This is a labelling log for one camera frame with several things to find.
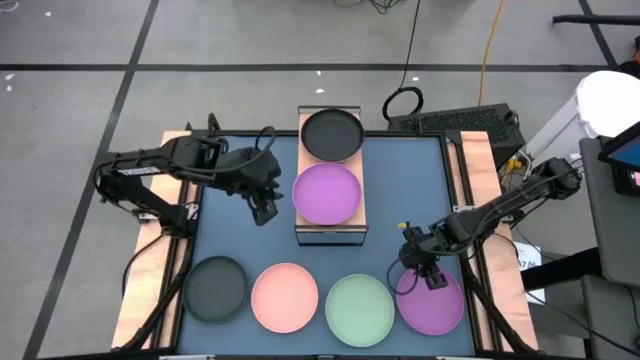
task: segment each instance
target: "floor tile line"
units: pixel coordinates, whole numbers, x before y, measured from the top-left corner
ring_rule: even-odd
[[[478,72],[481,64],[409,64],[409,71]],[[489,64],[487,72],[593,72],[609,69],[602,65]],[[86,71],[86,72],[272,72],[272,71],[402,71],[404,64],[315,63],[315,64],[0,64],[0,71]]]
[[[144,21],[140,28],[140,33],[138,34],[136,43],[134,45],[131,59],[129,60],[130,65],[136,64],[140,59],[142,48],[144,47],[144,43],[149,34],[151,23],[153,22],[153,17],[158,7],[158,1],[159,0],[150,0],[149,2],[147,13],[144,17]],[[84,221],[87,217],[87,213],[89,212],[89,206],[91,205],[91,199],[93,198],[94,193],[92,182],[93,169],[95,169],[96,166],[99,165],[99,162],[104,157],[104,154],[106,154],[106,152],[109,150],[109,146],[111,144],[111,140],[113,139],[118,120],[120,119],[120,114],[124,107],[124,103],[127,99],[134,74],[134,71],[127,70],[122,78],[122,83],[120,84],[120,88],[118,89],[118,93],[114,100],[109,119],[105,125],[102,138],[100,139],[100,144],[98,145],[98,149],[91,166],[91,171],[89,173],[89,176],[87,177],[82,195],[80,196],[78,207],[73,216],[69,232],[67,233],[67,238],[62,247],[62,251],[60,253],[60,257],[58,258],[58,262],[51,278],[51,282],[49,283],[49,288],[47,289],[47,293],[42,302],[42,306],[40,307],[38,317],[36,318],[33,330],[31,331],[31,336],[29,337],[29,341],[25,348],[25,352],[23,355],[23,359],[25,360],[35,359],[40,353],[40,348],[42,347],[42,342],[47,333],[47,328],[49,327],[51,317],[53,316],[53,311],[55,310],[56,303],[58,302],[60,292],[62,291],[64,280],[69,271],[71,259],[75,252],[76,245],[78,244]]]
[[[587,0],[578,0],[578,3],[580,4],[580,8],[582,8],[582,12],[585,15],[593,15],[593,11],[591,10],[591,6],[589,6],[589,3],[587,2]],[[611,52],[611,48],[609,48],[609,44],[607,44],[607,40],[604,38],[604,35],[602,34],[602,30],[600,29],[600,26],[598,26],[598,24],[589,24],[589,27],[591,28],[593,37],[596,38],[596,42],[598,43],[600,52],[602,52],[602,56],[607,61],[607,65],[609,65],[611,68],[614,68],[614,69],[617,68],[618,65],[617,65],[616,59],[613,56],[613,53]]]

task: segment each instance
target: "plate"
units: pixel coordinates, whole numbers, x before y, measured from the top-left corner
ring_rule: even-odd
[[[223,323],[233,318],[245,304],[249,280],[240,264],[226,256],[199,262],[185,279],[182,301],[196,319]]]
[[[327,296],[325,306],[331,332],[354,347],[373,346],[382,341],[393,326],[395,308],[387,288],[377,279],[354,274],[338,281]]]
[[[265,270],[253,285],[251,308],[262,326],[281,334],[303,328],[318,307],[318,287],[300,265],[281,263]]]
[[[308,167],[293,184],[293,204],[305,219],[318,225],[337,225],[358,209],[362,188],[346,166],[321,163]]]
[[[360,150],[364,128],[353,114],[327,109],[318,111],[304,122],[300,139],[307,152],[316,159],[340,162]]]
[[[441,271],[448,286],[430,290],[424,279],[407,295],[396,295],[398,310],[404,321],[425,335],[444,335],[453,330],[464,314],[464,296],[456,279]],[[407,291],[414,281],[413,270],[407,270],[398,283],[398,292]]]

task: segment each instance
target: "pink plate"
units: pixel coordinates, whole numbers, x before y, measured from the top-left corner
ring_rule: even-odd
[[[251,307],[258,322],[281,334],[304,327],[318,307],[318,286],[305,268],[281,263],[265,270],[253,285]]]

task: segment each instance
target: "wooden box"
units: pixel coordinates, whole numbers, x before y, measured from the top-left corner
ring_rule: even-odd
[[[301,107],[298,109],[298,175],[300,175],[309,166],[323,162],[311,156],[311,154],[309,154],[302,145],[302,141],[300,139],[300,130],[302,130],[302,125],[304,125],[305,121],[307,121],[313,113],[320,110],[323,110],[323,108]],[[342,110],[348,111],[356,118],[360,119],[359,107],[342,108]],[[364,239],[369,228],[367,226],[367,217],[365,212],[362,149],[358,150],[357,153],[340,164],[349,168],[360,182],[360,188],[362,191],[362,200],[360,201],[360,205],[349,220],[333,226],[323,226],[311,223],[296,212],[295,232],[298,244],[301,246],[361,246],[364,243]]]

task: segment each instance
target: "paper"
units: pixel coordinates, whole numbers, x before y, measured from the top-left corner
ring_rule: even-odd
[[[542,256],[538,251],[536,251],[536,249],[540,250],[540,247],[533,247],[532,245],[521,244],[515,241],[513,243],[516,244],[516,248],[518,248],[518,265],[520,265],[520,271],[542,265]],[[530,291],[530,293],[533,294],[533,296],[540,298],[540,300],[546,301],[544,298],[544,289],[533,290]],[[538,300],[529,296],[529,294],[526,295],[528,302],[543,305]]]

